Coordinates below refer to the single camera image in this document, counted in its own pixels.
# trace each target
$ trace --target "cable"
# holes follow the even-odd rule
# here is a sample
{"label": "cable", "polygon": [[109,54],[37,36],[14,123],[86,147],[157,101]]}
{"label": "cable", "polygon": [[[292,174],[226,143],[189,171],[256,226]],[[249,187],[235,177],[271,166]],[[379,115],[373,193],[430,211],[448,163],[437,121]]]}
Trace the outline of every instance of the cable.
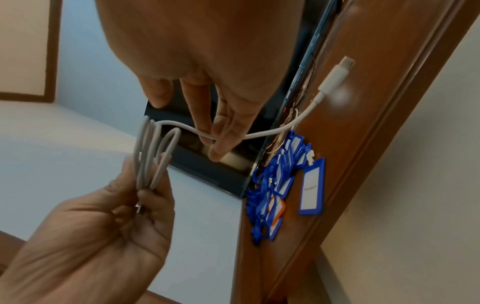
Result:
{"label": "cable", "polygon": [[[256,133],[251,133],[245,136],[245,139],[252,139],[264,137],[269,135],[280,134],[290,130],[295,125],[299,124],[305,117],[313,111],[313,109],[325,98],[330,95],[348,76],[350,69],[355,64],[355,61],[345,57],[340,64],[336,65],[328,76],[324,79],[322,84],[318,87],[318,93],[313,98],[312,103],[301,112],[295,119],[289,123],[272,130],[266,130]],[[160,141],[162,134],[162,126],[174,126],[164,138]],[[154,190],[172,158],[172,153],[179,142],[181,130],[179,128],[188,130],[197,135],[216,140],[215,136],[201,132],[194,127],[180,123],[173,120],[162,120],[155,122],[150,120],[148,116],[143,118],[143,123],[136,139],[135,148],[133,150],[133,165],[136,175],[136,188],[149,188]],[[153,179],[150,179],[152,165],[155,163],[157,170]]]}

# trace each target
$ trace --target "cable connector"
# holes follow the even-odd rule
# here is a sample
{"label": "cable connector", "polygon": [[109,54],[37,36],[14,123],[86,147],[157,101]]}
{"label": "cable connector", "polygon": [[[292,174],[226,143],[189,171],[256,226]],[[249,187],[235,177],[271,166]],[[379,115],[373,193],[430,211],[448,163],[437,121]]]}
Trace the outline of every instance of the cable connector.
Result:
{"label": "cable connector", "polygon": [[342,82],[348,76],[350,69],[354,65],[355,61],[353,59],[349,57],[343,58],[343,60],[328,74],[325,80],[318,87],[318,90],[325,93],[325,95],[330,95],[340,86],[340,84],[342,84]]}

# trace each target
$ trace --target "wooden frame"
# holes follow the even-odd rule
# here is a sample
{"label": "wooden frame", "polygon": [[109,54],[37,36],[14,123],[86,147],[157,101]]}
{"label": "wooden frame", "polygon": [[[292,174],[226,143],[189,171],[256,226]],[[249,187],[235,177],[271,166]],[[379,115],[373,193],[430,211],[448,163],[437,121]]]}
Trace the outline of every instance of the wooden frame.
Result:
{"label": "wooden frame", "polygon": [[[20,251],[24,240],[21,240],[12,235],[0,231],[0,275],[10,265],[16,254]],[[145,292],[138,300],[137,304],[179,304],[169,298],[153,293],[151,291]]]}
{"label": "wooden frame", "polygon": [[298,215],[301,172],[274,242],[252,244],[242,214],[232,303],[283,302],[480,12],[478,0],[349,0],[320,51],[305,101],[343,56],[356,66],[336,100],[318,106],[297,132],[326,159],[324,210]]}
{"label": "wooden frame", "polygon": [[45,70],[45,90],[43,95],[0,92],[0,100],[32,101],[52,103],[57,91],[57,72],[59,61],[60,23],[62,19],[62,0],[50,0],[48,17],[48,40]]}

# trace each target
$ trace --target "person's right hand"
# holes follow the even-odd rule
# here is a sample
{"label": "person's right hand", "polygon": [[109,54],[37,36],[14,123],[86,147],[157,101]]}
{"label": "person's right hand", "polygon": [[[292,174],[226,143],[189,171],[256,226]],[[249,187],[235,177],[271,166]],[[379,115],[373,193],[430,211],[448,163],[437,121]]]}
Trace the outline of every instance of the person's right hand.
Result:
{"label": "person's right hand", "polygon": [[[113,52],[137,76],[154,107],[180,79],[195,127],[218,137],[221,160],[238,145],[282,81],[303,0],[96,0]],[[210,118],[210,89],[218,92]],[[201,138],[203,143],[212,141]]]}

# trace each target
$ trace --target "person's left hand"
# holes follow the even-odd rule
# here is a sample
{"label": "person's left hand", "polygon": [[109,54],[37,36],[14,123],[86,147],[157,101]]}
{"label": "person's left hand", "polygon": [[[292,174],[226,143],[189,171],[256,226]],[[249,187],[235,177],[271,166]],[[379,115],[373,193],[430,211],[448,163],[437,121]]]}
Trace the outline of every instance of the person's left hand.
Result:
{"label": "person's left hand", "polygon": [[108,186],[57,206],[0,277],[0,302],[135,303],[165,263],[175,217],[167,174],[155,191],[135,184],[128,158]]}

